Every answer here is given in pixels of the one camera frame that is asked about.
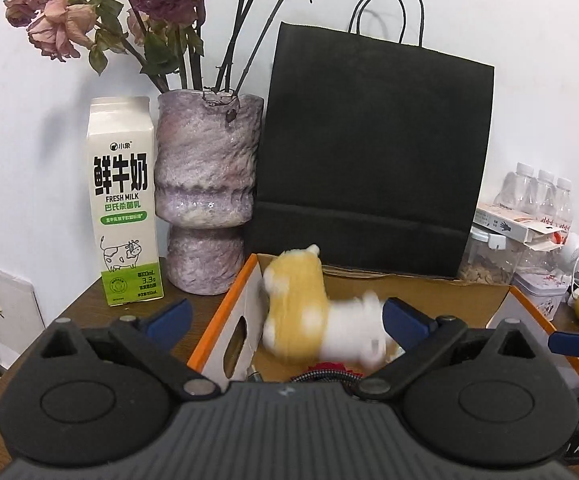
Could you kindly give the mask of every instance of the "plush toy head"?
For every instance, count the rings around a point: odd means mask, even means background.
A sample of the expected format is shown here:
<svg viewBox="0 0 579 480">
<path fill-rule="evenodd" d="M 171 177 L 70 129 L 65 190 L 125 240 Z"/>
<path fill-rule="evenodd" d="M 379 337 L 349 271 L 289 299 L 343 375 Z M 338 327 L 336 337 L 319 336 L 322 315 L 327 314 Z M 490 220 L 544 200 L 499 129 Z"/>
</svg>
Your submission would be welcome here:
<svg viewBox="0 0 579 480">
<path fill-rule="evenodd" d="M 263 275 L 269 294 L 263 343 L 287 360 L 319 356 L 329 301 L 318 254 L 315 245 L 286 251 L 269 264 Z"/>
</svg>

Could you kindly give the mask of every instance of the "green carton bottom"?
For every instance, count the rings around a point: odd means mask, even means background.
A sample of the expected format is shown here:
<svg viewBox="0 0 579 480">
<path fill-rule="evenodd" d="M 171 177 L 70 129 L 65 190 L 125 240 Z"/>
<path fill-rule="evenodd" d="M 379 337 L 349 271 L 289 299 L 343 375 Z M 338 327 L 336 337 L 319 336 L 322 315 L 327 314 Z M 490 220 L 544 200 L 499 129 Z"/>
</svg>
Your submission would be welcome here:
<svg viewBox="0 0 579 480">
<path fill-rule="evenodd" d="M 160 265 L 157 262 L 119 270 L 106 270 L 101 275 L 109 306 L 163 297 Z"/>
</svg>

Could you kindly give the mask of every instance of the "marbled purple vase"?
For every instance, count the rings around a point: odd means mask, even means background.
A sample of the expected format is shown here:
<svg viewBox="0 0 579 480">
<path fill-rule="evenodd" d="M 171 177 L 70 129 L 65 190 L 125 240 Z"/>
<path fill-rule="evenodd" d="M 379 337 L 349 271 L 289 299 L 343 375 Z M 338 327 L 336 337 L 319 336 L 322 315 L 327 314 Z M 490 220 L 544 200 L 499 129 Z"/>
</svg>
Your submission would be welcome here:
<svg viewBox="0 0 579 480">
<path fill-rule="evenodd" d="M 156 214 L 172 224 L 166 269 L 192 294 L 222 294 L 242 266 L 264 101 L 195 90 L 160 95 Z"/>
</svg>

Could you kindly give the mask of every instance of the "milk carton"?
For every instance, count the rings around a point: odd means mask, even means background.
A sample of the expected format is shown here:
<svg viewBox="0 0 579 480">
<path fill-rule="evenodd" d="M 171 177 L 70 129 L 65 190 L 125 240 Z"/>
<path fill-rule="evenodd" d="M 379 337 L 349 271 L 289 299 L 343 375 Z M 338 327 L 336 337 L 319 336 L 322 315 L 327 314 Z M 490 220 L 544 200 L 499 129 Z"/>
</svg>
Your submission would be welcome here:
<svg viewBox="0 0 579 480">
<path fill-rule="evenodd" d="M 87 156 L 96 260 L 108 303 L 162 298 L 149 98 L 92 100 Z"/>
</svg>

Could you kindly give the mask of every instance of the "cow drawing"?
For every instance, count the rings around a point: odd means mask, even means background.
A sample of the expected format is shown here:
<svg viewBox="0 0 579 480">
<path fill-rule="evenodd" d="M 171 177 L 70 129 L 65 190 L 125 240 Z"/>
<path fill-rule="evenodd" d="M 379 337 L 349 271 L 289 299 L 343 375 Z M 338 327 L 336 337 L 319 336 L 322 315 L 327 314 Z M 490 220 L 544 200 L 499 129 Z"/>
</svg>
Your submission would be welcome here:
<svg viewBox="0 0 579 480">
<path fill-rule="evenodd" d="M 105 240 L 105 237 L 100 239 L 100 248 L 105 257 L 105 265 L 108 270 L 113 272 L 123 267 L 131 267 L 132 269 L 136 267 L 138 256 L 140 256 L 140 251 L 142 251 L 140 245 L 138 245 L 138 240 L 130 240 L 127 244 L 119 245 L 118 247 L 103 247 L 103 240 Z"/>
</svg>

